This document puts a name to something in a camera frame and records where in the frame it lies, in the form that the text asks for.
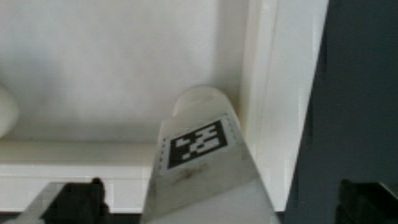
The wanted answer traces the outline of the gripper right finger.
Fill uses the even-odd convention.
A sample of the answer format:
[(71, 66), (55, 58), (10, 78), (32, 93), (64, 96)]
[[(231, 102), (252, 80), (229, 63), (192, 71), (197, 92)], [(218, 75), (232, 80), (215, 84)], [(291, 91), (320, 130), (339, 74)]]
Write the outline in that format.
[(398, 183), (341, 181), (334, 224), (398, 224)]

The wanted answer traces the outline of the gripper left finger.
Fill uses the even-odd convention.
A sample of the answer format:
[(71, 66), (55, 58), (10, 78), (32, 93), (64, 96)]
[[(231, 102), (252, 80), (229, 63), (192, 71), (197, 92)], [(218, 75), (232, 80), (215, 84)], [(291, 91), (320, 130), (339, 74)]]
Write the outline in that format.
[(44, 186), (14, 224), (108, 224), (108, 216), (105, 184), (94, 178)]

